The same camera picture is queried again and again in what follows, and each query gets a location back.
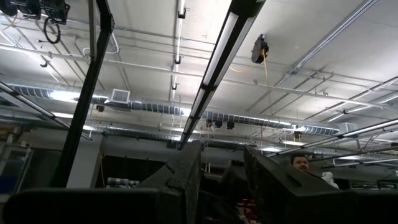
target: ductwork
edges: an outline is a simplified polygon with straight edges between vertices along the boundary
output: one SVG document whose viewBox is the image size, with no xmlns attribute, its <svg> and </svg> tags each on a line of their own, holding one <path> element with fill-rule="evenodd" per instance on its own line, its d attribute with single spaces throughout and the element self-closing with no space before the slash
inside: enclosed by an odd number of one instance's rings
<svg viewBox="0 0 398 224">
<path fill-rule="evenodd" d="M 0 122 L 7 124 L 18 124 L 22 127 L 24 125 L 33 126 L 35 128 L 49 128 L 49 129 L 62 129 L 62 127 L 57 126 L 55 123 L 51 121 L 43 121 L 37 119 L 33 115 L 29 115 L 29 113 L 10 113 L 5 110 L 0 111 Z M 148 139 L 153 141 L 175 141 L 178 142 L 181 138 L 180 131 L 172 131 L 161 130 L 159 131 L 157 128 L 145 127 L 145 126 L 134 126 L 127 124 L 118 124 L 118 123 L 110 123 L 110 122 L 99 122 L 99 121 L 87 121 L 87 126 L 92 127 L 94 130 L 93 133 L 103 133 L 107 136 L 124 136 L 128 138 L 137 138 L 137 139 Z M 245 144 L 251 145 L 255 149 L 262 150 L 264 148 L 273 147 L 276 149 L 286 149 L 285 144 L 280 144 L 276 142 L 269 141 L 256 141 L 253 142 L 250 139 L 246 138 L 232 138 L 230 136 L 215 136 L 208 140 L 202 134 L 194 133 L 191 135 L 190 140 L 200 140 L 206 146 L 209 147 L 220 147 L 231 150 L 243 150 L 243 146 Z M 311 155 L 323 155 L 323 156 L 341 156 L 344 154 L 350 154 L 352 152 L 357 152 L 354 149 L 352 151 L 346 151 L 347 149 L 329 149 L 323 147 L 315 147 L 311 149 L 303 149 L 301 152 L 311 154 Z M 380 159 L 395 159 L 395 155 L 390 154 L 364 154 L 360 155 L 357 160 L 360 161 L 373 161 Z"/>
<path fill-rule="evenodd" d="M 39 88 L 33 86 L 25 85 L 8 85 L 25 96 L 33 96 L 48 100 L 57 100 L 54 97 L 54 93 L 59 91 L 64 91 L 62 88 L 60 90 Z M 71 100 L 77 101 L 79 97 L 79 92 L 73 91 L 70 94 Z M 109 102 L 108 97 L 94 95 L 91 99 L 92 104 L 111 106 L 113 108 L 120 108 L 124 110 L 139 110 L 139 111 L 149 111 L 155 113 L 169 114 L 175 116 L 189 116 L 191 105 L 173 105 L 168 101 L 159 100 L 130 100 L 127 104 Z M 310 124 L 308 122 L 302 122 L 302 124 L 297 124 L 297 120 L 285 119 L 279 117 L 268 117 L 264 118 L 253 118 L 248 116 L 240 116 L 235 114 L 218 113 L 215 111 L 207 110 L 204 112 L 202 119 L 210 119 L 212 121 L 222 121 L 222 122 L 232 122 L 238 124 L 250 124 L 256 126 L 265 126 L 270 128 L 282 129 L 286 131 L 300 131 L 306 134 L 321 134 L 321 135 L 334 135 L 339 132 L 339 128 L 333 124 Z"/>
</svg>

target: white ceiling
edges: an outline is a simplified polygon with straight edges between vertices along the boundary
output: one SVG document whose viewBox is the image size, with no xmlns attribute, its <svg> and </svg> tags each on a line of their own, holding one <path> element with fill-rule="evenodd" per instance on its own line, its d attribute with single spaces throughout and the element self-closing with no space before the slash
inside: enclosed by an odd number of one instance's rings
<svg viewBox="0 0 398 224">
<path fill-rule="evenodd" d="M 173 67 L 176 51 L 176 41 L 172 37 L 177 34 L 175 18 L 178 1 L 108 2 L 116 22 L 114 34 L 121 50 L 118 56 L 108 54 L 106 59 L 157 67 L 163 71 L 133 66 L 121 69 L 103 65 L 96 91 L 110 93 L 113 88 L 119 88 L 131 90 L 132 97 L 168 101 L 172 73 L 167 70 Z M 67 3 L 72 6 L 69 15 L 72 21 L 62 26 L 62 44 L 38 43 L 37 40 L 45 39 L 40 30 L 43 21 L 39 21 L 37 26 L 35 22 L 21 19 L 21 14 L 14 25 L 5 32 L 24 48 L 55 54 L 81 55 L 83 48 L 90 45 L 88 24 L 73 21 L 88 22 L 88 7 L 84 1 L 74 0 Z M 179 66 L 179 72 L 194 74 L 197 77 L 177 77 L 179 85 L 175 92 L 174 102 L 193 103 L 201 81 L 200 76 L 203 76 L 206 70 L 229 3 L 230 1 L 222 0 L 186 0 L 187 16 L 182 26 L 180 48 L 182 63 Z M 228 70 L 224 77 L 225 80 L 252 85 L 222 83 L 210 102 L 210 107 L 224 112 L 256 117 L 276 112 L 277 116 L 285 118 L 305 119 L 339 103 L 338 100 L 312 96 L 303 96 L 291 103 L 298 96 L 289 94 L 260 114 L 271 103 L 285 95 L 283 91 L 273 91 L 270 96 L 249 110 L 249 107 L 267 91 L 266 87 L 253 84 L 254 80 L 260 84 L 274 85 L 300 57 L 361 3 L 362 0 L 267 0 L 231 65 L 231 68 L 242 72 Z M 299 74 L 290 77 L 280 87 L 293 89 L 306 78 L 310 78 L 297 88 L 297 90 L 309 91 L 327 78 L 328 81 L 316 87 L 311 93 L 322 95 L 326 92 L 329 96 L 348 99 L 395 77 L 398 69 L 395 60 L 398 57 L 396 52 L 398 15 L 395 13 L 397 7 L 398 2 L 395 0 L 383 0 L 376 3 L 306 63 Z M 9 24 L 11 20 L 12 18 L 5 16 L 0 17 L 3 26 Z M 253 64 L 250 60 L 252 45 L 259 34 L 266 34 L 270 46 L 267 78 L 263 65 Z M 0 37 L 0 43 L 8 44 L 2 37 Z M 114 51 L 113 41 L 108 47 L 108 52 L 112 51 Z M 86 62 L 48 57 L 46 59 L 50 60 L 54 69 L 40 67 L 41 58 L 38 55 L 0 50 L 0 67 L 5 75 L 0 78 L 14 83 L 24 82 L 32 85 L 82 86 L 88 69 Z M 311 77 L 315 71 L 318 71 L 318 74 Z M 398 90 L 397 85 L 394 83 L 384 90 L 368 94 L 358 100 L 369 102 L 391 94 Z M 57 107 L 53 103 L 44 101 L 40 103 L 44 107 L 55 107 L 54 109 Z M 347 104 L 342 108 L 354 106 L 354 104 Z M 73 111 L 74 105 L 60 106 L 60 108 Z M 310 121 L 323 121 L 335 114 L 337 114 L 336 111 L 328 111 Z M 357 112 L 357 114 L 372 118 L 347 115 L 335 122 L 349 121 L 364 126 L 380 122 L 380 117 L 395 118 L 396 110 L 381 111 L 373 108 Z M 114 114 L 112 119 L 117 119 L 118 116 Z M 398 138 L 398 135 L 389 136 L 389 138 Z"/>
</svg>

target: yellow cable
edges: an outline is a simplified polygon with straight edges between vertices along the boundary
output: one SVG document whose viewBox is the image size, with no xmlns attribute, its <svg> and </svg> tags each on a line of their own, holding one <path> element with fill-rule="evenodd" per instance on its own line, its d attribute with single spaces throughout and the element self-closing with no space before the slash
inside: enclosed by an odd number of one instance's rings
<svg viewBox="0 0 398 224">
<path fill-rule="evenodd" d="M 261 50 L 262 58 L 264 59 L 264 68 L 266 70 L 266 81 L 268 82 L 268 72 L 267 72 L 267 64 L 266 64 L 266 51 L 264 49 Z"/>
<path fill-rule="evenodd" d="M 99 168 L 101 169 L 101 177 L 102 177 L 102 184 L 105 188 L 105 180 L 104 180 L 104 170 L 102 169 L 102 159 L 105 157 L 104 155 L 98 154 L 99 156 Z"/>
<path fill-rule="evenodd" d="M 14 19 L 12 20 L 12 22 L 10 24 L 8 24 L 5 28 L 3 28 L 1 31 L 5 31 L 6 29 L 10 28 L 12 25 L 14 25 L 15 21 L 17 20 L 18 17 L 18 12 L 17 14 L 14 16 Z"/>
<path fill-rule="evenodd" d="M 237 69 L 234 69 L 233 67 L 229 66 L 229 69 L 231 69 L 231 70 L 234 71 L 234 72 L 238 72 L 238 73 L 248 73 L 248 72 L 250 72 L 250 70 L 252 69 L 252 67 L 250 66 L 250 68 L 247 69 L 247 70 L 237 70 Z"/>
</svg>

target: silver air duct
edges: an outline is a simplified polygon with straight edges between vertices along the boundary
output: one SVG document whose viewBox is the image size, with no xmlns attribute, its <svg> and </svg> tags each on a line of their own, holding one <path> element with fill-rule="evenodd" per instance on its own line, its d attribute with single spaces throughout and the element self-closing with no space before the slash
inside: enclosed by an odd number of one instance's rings
<svg viewBox="0 0 398 224">
<path fill-rule="evenodd" d="M 63 90 L 54 90 L 48 88 L 39 88 L 33 86 L 15 85 L 8 84 L 11 88 L 15 89 L 19 93 L 25 96 L 33 96 L 49 100 L 59 100 L 54 97 L 56 94 Z M 71 101 L 77 101 L 79 92 L 69 92 L 66 94 L 71 96 Z M 191 105 L 173 105 L 167 101 L 160 100 L 141 100 L 133 101 L 130 100 L 126 104 L 115 103 L 108 101 L 106 96 L 94 95 L 91 99 L 92 104 L 111 106 L 114 108 L 120 108 L 125 110 L 141 110 L 155 113 L 169 114 L 175 116 L 186 116 L 188 117 L 191 111 Z M 300 131 L 306 134 L 322 134 L 322 135 L 334 135 L 339 132 L 339 128 L 333 124 L 310 124 L 304 123 L 303 125 L 297 125 L 297 120 L 285 119 L 279 117 L 268 117 L 265 118 L 253 118 L 248 116 L 240 116 L 235 114 L 218 113 L 214 111 L 205 111 L 201 117 L 202 119 L 209 119 L 212 121 L 232 122 L 238 124 L 250 124 L 256 126 L 265 126 L 270 128 L 282 129 L 286 131 Z"/>
<path fill-rule="evenodd" d="M 34 115 L 27 112 L 15 112 L 10 113 L 8 110 L 0 110 L 0 121 L 2 123 L 7 124 L 18 124 L 27 126 L 34 126 L 35 128 L 49 128 L 49 129 L 62 129 L 62 127 L 51 121 L 44 121 L 38 119 Z M 159 132 L 157 128 L 146 127 L 146 126 L 136 126 L 130 124 L 119 124 L 114 122 L 103 122 L 103 121 L 86 121 L 86 125 L 92 127 L 94 130 L 93 133 L 105 133 L 109 136 L 125 136 L 125 137 L 133 137 L 138 139 L 148 139 L 153 141 L 179 141 L 181 138 L 181 131 L 172 131 L 171 133 L 168 130 L 162 130 Z M 207 142 L 207 138 L 203 137 L 202 134 L 193 133 L 191 135 L 190 140 L 200 140 Z M 264 153 L 270 153 L 270 148 L 276 148 L 279 150 L 286 149 L 285 144 L 269 142 L 269 141 L 256 141 L 253 142 L 247 138 L 238 138 L 238 137 L 230 137 L 230 136 L 216 136 L 214 139 L 210 139 L 210 142 L 217 143 L 217 147 L 219 144 L 223 144 L 226 147 L 233 148 L 233 146 L 243 146 L 245 144 L 251 145 L 258 150 L 264 150 Z M 356 149 L 347 149 L 347 148 L 339 148 L 334 147 L 333 149 L 325 148 L 325 147 L 314 147 L 311 149 L 303 149 L 301 152 L 312 154 L 312 155 L 323 155 L 323 156 L 341 156 L 344 154 L 351 154 L 353 152 L 359 152 Z M 395 155 L 386 154 L 386 153 L 377 153 L 377 154 L 363 154 L 358 157 L 349 156 L 343 159 L 355 160 L 355 161 L 373 161 L 380 159 L 396 159 Z"/>
</svg>

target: air vent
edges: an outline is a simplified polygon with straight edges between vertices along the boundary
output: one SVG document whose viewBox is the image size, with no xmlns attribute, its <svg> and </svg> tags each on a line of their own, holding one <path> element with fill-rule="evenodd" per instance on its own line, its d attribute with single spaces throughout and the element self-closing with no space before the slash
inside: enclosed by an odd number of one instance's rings
<svg viewBox="0 0 398 224">
<path fill-rule="evenodd" d="M 344 122 L 344 123 L 337 124 L 337 126 L 340 129 L 338 134 L 343 134 L 343 133 L 347 133 L 347 132 L 355 131 L 355 130 L 359 129 L 358 124 L 355 124 L 355 123 Z"/>
<path fill-rule="evenodd" d="M 130 91 L 113 89 L 111 102 L 127 103 L 130 98 Z"/>
<path fill-rule="evenodd" d="M 355 131 L 355 130 L 358 130 L 359 129 L 359 126 L 357 125 L 357 124 L 354 124 L 354 123 L 345 123 L 346 124 L 346 130 L 347 130 L 347 132 L 349 132 L 349 131 Z"/>
</svg>

